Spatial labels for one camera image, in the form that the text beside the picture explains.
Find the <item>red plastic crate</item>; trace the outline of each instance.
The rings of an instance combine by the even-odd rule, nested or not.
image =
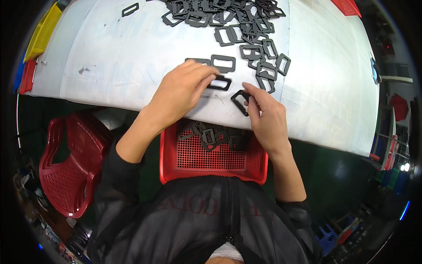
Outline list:
[[[331,0],[345,16],[359,16],[359,9],[354,0]]]
[[[201,139],[195,135],[179,141],[177,123],[171,125],[160,137],[160,181],[165,184],[176,178],[203,175],[239,177],[244,181],[264,184],[267,179],[268,154],[255,135],[246,151],[231,151],[227,143],[206,152]]]

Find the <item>factory floor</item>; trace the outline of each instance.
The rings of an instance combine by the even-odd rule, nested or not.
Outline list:
[[[19,133],[22,150],[34,161],[35,166],[44,152],[48,123],[51,119],[93,106],[71,103],[60,99],[19,96]],[[118,109],[124,125],[130,126],[137,112]],[[338,219],[347,212],[356,211],[368,192],[370,179],[376,170],[360,156],[330,150],[316,145],[290,140],[292,151],[305,185],[307,200],[311,207],[314,229],[330,219]],[[141,170],[140,200],[150,199],[159,190],[160,138],[148,147],[146,163]],[[69,150],[63,146],[56,161],[63,161]],[[273,168],[268,165],[267,181],[263,190],[274,198]],[[84,226],[93,226],[95,215],[87,210],[79,219]]]

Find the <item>forearm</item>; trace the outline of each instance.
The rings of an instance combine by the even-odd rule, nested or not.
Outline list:
[[[163,129],[165,127],[159,120],[152,118],[146,106],[117,143],[117,154],[126,162],[139,163],[151,141]]]
[[[282,202],[304,201],[305,187],[291,149],[270,155],[274,166],[274,192]]]

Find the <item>blue plastic stool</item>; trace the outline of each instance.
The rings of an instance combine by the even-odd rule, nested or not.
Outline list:
[[[330,233],[325,232],[325,230],[322,227],[318,227],[324,237],[320,239],[317,235],[315,235],[315,239],[318,241],[318,244],[322,247],[322,254],[323,256],[326,256],[335,246],[335,240],[337,239],[337,234],[334,232],[334,230],[329,226],[328,224],[325,224],[330,231]]]

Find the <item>person's right hand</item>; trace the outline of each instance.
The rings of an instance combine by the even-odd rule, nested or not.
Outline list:
[[[247,82],[243,82],[242,85],[251,95],[249,102],[245,101],[245,105],[248,106],[252,130],[270,158],[281,156],[286,151],[291,152],[284,105],[263,89]]]

